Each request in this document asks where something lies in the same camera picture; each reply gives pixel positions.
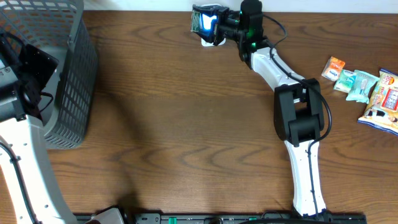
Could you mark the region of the white yellow snack bag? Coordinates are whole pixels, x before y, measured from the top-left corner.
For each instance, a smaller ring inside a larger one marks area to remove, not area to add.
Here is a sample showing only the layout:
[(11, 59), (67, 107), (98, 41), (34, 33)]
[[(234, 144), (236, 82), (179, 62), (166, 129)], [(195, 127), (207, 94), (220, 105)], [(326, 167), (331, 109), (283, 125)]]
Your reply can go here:
[(379, 81), (358, 123), (397, 135), (397, 74), (380, 69)]

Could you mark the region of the teal Kleenex tissue pack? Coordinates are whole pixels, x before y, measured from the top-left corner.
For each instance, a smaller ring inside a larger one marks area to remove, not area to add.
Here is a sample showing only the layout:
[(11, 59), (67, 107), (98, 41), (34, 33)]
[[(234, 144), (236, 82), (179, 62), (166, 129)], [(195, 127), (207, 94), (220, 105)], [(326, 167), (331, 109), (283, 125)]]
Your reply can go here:
[(333, 89), (342, 91), (344, 93), (349, 93), (354, 85), (355, 79), (356, 74), (354, 72), (343, 69)]

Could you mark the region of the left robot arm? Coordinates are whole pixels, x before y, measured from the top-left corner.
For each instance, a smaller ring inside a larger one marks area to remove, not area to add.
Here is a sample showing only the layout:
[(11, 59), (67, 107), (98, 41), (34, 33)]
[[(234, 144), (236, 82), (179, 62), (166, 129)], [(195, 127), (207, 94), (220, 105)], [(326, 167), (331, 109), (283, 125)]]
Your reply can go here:
[(58, 60), (1, 31), (1, 169), (18, 223), (125, 223), (116, 206), (89, 218), (72, 213), (55, 178), (39, 103)]

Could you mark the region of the green round-label packet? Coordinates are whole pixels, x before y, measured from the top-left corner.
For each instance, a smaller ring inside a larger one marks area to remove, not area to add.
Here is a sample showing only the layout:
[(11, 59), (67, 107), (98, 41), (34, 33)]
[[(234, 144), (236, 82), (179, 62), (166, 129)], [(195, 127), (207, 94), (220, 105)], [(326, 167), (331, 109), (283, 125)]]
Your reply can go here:
[(192, 20), (191, 20), (191, 29), (192, 32), (200, 32), (201, 31), (201, 12), (197, 10), (192, 10)]

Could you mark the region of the green wipes packet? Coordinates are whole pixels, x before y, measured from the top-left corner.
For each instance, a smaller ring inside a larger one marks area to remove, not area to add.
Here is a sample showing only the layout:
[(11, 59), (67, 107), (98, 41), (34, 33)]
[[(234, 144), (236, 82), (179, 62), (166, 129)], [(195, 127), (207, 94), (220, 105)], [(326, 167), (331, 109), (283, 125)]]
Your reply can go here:
[(361, 70), (355, 70), (354, 75), (356, 79), (346, 97), (346, 101), (368, 104), (370, 89), (379, 81), (379, 77)]

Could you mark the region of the orange tissue pack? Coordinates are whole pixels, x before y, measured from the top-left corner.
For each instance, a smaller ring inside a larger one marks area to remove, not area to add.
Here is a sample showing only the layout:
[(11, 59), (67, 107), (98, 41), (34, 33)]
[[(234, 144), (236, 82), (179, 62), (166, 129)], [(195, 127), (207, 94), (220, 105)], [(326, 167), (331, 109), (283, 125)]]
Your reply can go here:
[(330, 57), (322, 71), (321, 76), (335, 82), (339, 78), (345, 64), (345, 61), (342, 61), (336, 57)]

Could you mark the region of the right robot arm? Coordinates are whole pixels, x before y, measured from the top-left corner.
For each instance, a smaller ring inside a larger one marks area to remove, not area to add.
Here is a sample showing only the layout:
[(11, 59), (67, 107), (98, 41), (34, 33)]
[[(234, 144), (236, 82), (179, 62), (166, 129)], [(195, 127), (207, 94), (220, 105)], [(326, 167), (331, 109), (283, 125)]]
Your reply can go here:
[(274, 92), (274, 127), (290, 157), (293, 206), (302, 218), (316, 219), (326, 210), (320, 187), (318, 148), (324, 128), (325, 99), (316, 79), (295, 73), (264, 35), (260, 1), (243, 1), (238, 11), (219, 4), (193, 5), (191, 31), (203, 45), (236, 42), (240, 59)]

